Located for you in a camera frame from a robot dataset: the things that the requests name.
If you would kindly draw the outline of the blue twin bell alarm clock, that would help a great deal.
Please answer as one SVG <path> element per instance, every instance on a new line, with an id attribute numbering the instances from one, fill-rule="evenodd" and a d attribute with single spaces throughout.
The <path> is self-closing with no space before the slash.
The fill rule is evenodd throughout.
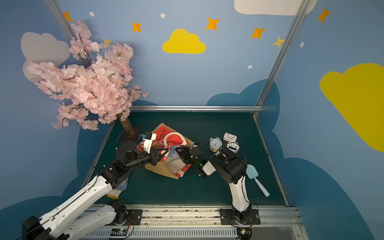
<path id="1" fill-rule="evenodd" d="M 223 143 L 221 139 L 217 136 L 211 136 L 209 139 L 209 149 L 216 153 L 221 147 L 223 146 Z"/>

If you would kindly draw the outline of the white box clock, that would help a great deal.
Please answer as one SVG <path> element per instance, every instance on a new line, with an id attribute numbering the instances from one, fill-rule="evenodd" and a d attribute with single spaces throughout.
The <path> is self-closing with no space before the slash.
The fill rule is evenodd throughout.
<path id="1" fill-rule="evenodd" d="M 237 141 L 237 136 L 230 134 L 230 133 L 224 133 L 223 140 L 225 142 L 236 142 Z"/>

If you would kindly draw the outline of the white round smiley alarm clock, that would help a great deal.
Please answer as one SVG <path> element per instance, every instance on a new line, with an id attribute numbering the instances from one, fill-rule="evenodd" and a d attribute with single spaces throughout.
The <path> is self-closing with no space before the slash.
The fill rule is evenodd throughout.
<path id="1" fill-rule="evenodd" d="M 226 147 L 235 154 L 240 150 L 240 145 L 236 141 L 231 141 L 226 144 Z"/>

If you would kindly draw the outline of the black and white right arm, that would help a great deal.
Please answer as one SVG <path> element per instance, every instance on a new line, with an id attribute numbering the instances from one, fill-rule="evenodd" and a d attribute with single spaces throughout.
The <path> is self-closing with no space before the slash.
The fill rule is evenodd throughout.
<path id="1" fill-rule="evenodd" d="M 240 159 L 229 148 L 220 147 L 208 160 L 205 160 L 201 146 L 176 147 L 176 153 L 187 165 L 194 165 L 201 177 L 218 173 L 229 184 L 232 195 L 232 208 L 220 209 L 222 225 L 260 225 L 259 210 L 253 209 L 246 189 L 247 162 Z"/>

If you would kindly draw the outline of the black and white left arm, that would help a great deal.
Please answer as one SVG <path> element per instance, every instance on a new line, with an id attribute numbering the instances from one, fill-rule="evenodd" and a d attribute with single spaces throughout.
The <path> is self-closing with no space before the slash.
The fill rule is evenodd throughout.
<path id="1" fill-rule="evenodd" d="M 127 209 L 117 201 L 100 210 L 80 215 L 101 197 L 129 178 L 132 170 L 146 164 L 156 165 L 169 152 L 167 148 L 147 145 L 140 151 L 135 142 L 125 142 L 116 149 L 116 157 L 90 183 L 50 212 L 29 217 L 22 224 L 23 240 L 79 240 L 90 232 L 111 224 L 123 223 Z"/>

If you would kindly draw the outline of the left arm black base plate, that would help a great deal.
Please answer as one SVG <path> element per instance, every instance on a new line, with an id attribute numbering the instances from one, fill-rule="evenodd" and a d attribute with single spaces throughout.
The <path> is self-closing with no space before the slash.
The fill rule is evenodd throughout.
<path id="1" fill-rule="evenodd" d="M 126 210 L 126 217 L 123 225 L 139 226 L 141 224 L 142 215 L 143 210 L 141 209 Z"/>

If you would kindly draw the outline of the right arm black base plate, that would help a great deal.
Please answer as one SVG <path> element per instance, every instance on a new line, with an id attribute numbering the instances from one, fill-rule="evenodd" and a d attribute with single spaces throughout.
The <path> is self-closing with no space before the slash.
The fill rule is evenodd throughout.
<path id="1" fill-rule="evenodd" d="M 233 209 L 220 209 L 220 220 L 222 225 L 260 225 L 261 220 L 258 210 L 246 210 L 238 212 Z"/>

